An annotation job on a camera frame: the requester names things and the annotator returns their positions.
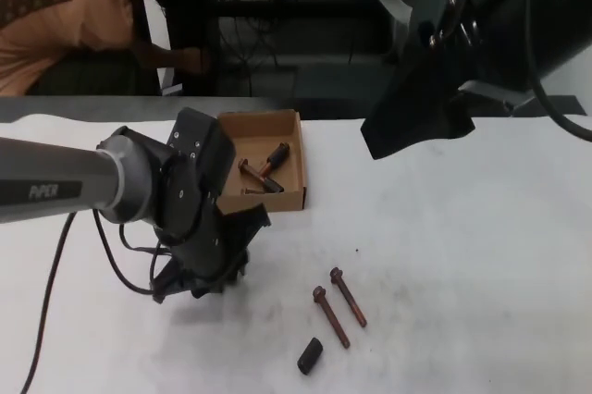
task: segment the white table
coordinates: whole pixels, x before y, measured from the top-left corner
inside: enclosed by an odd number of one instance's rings
[[[360,122],[305,122],[307,209],[272,215],[223,296],[157,305],[113,274],[90,214],[74,222],[34,393],[574,393],[592,388],[592,149],[546,119],[478,120],[455,142],[373,162]],[[171,123],[134,129],[165,140]],[[0,136],[92,149],[117,124],[27,117]],[[64,217],[3,225],[0,392],[19,392]],[[118,245],[147,285],[149,256]],[[151,230],[129,228],[134,245]],[[339,265],[362,330],[331,287]],[[322,284],[351,340],[312,299]],[[325,351],[309,377],[296,361]]]

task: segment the robotic arm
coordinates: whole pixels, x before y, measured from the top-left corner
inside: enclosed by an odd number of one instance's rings
[[[545,101],[536,70],[549,73],[588,47],[591,19],[592,0],[449,0],[428,47],[403,58],[387,96],[364,122],[372,156],[473,131],[472,103],[459,93],[468,80],[520,92],[532,87],[558,124],[592,141]]]
[[[121,128],[94,152],[0,139],[0,222],[96,209],[116,224],[154,227],[172,258],[154,279],[157,302],[222,291],[269,225],[263,206],[222,215],[216,199],[235,157],[216,119],[185,109],[166,144]]]

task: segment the black cable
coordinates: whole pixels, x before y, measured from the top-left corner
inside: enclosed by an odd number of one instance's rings
[[[356,23],[353,25],[353,29],[351,30],[351,42],[350,42],[350,59],[348,59],[348,64],[352,63],[352,58],[353,58],[353,47],[355,45],[355,33],[358,29],[359,26],[359,21],[356,21]]]
[[[127,280],[119,268],[117,267],[117,263],[115,262],[115,258],[113,258],[113,254],[111,253],[111,247],[109,246],[109,242],[107,241],[107,237],[105,235],[105,231],[103,230],[103,224],[101,223],[101,218],[99,216],[99,211],[96,209],[92,210],[92,216],[94,216],[94,223],[96,224],[96,228],[99,231],[99,237],[101,237],[101,242],[103,243],[103,247],[105,248],[105,253],[107,254],[107,259],[109,260],[109,264],[113,268],[117,278],[123,283],[129,290],[132,290],[141,295],[153,295],[154,291],[150,289],[143,289],[135,286],[134,284],[130,283]]]
[[[47,320],[47,311],[49,309],[49,299],[52,295],[54,281],[56,280],[57,266],[59,265],[59,261],[62,258],[62,252],[64,251],[64,246],[66,244],[66,237],[68,236],[70,227],[72,226],[72,222],[74,221],[75,216],[75,213],[68,215],[66,223],[64,223],[64,227],[62,228],[62,233],[59,236],[57,247],[55,248],[54,262],[52,263],[51,270],[49,271],[47,285],[45,285],[45,295],[43,296],[43,306],[41,308],[39,328],[37,329],[37,341],[35,342],[35,352],[33,353],[33,358],[31,360],[31,367],[29,368],[27,380],[25,381],[25,384],[23,385],[20,394],[26,394],[29,391],[33,378],[35,377],[35,372],[37,371],[37,364],[39,363],[39,356],[41,355],[41,347],[43,345],[43,333],[45,331],[45,321]]]
[[[152,261],[150,262],[150,287],[154,290],[154,268],[156,267],[156,258],[158,257],[158,253],[160,251],[160,247],[162,246],[161,242],[159,241],[156,243],[156,247],[154,248],[154,254],[152,255]]]
[[[133,248],[133,247],[131,247],[130,244],[128,243],[128,239],[126,239],[125,225],[119,225],[119,239],[121,240],[121,244],[123,244],[123,246],[130,251],[146,252],[151,255],[156,252],[156,248]],[[158,251],[158,255],[170,255],[170,252],[169,251]]]
[[[571,121],[571,119],[563,115],[561,112],[558,112],[540,82],[537,73],[537,62],[533,50],[531,2],[532,0],[524,0],[524,45],[526,49],[526,64],[528,66],[528,79],[530,80],[530,85],[533,88],[535,97],[547,111],[550,118],[555,121],[560,128],[571,133],[574,137],[577,137],[580,140],[592,142],[592,130],[583,128]]]

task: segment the rusty bolt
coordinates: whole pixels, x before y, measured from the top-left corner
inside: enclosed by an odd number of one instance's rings
[[[366,322],[366,319],[364,317],[364,314],[362,314],[362,310],[360,309],[360,306],[358,306],[358,303],[355,302],[355,299],[353,298],[352,293],[350,292],[347,285],[343,281],[343,271],[341,269],[339,269],[338,267],[334,267],[331,270],[330,275],[331,275],[331,283],[338,286],[339,290],[343,294],[343,297],[345,298],[345,301],[350,305],[351,311],[355,315],[355,318],[358,320],[358,323],[360,324],[360,326],[366,327],[368,322]]]
[[[326,293],[327,292],[325,291],[325,288],[317,286],[313,291],[314,302],[321,305],[321,308],[323,308],[323,312],[327,316],[329,323],[333,326],[337,337],[339,337],[339,341],[343,345],[343,348],[347,350],[350,347],[350,340],[348,339],[348,336],[345,335],[345,331],[343,331],[343,328],[335,316],[335,313],[331,309],[331,306],[329,306],[329,302],[325,298]]]

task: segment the cardboard box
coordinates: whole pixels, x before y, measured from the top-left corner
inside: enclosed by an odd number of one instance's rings
[[[263,203],[267,212],[301,211],[306,199],[306,166],[300,115],[293,110],[231,113],[220,115],[218,120],[237,151],[226,186],[218,198],[220,210],[227,214]],[[281,142],[290,145],[290,156],[269,177],[277,181],[284,192],[263,195],[241,193],[245,189],[262,191],[263,188],[256,180],[241,174],[239,161],[246,158],[249,165],[261,170],[267,157]]]

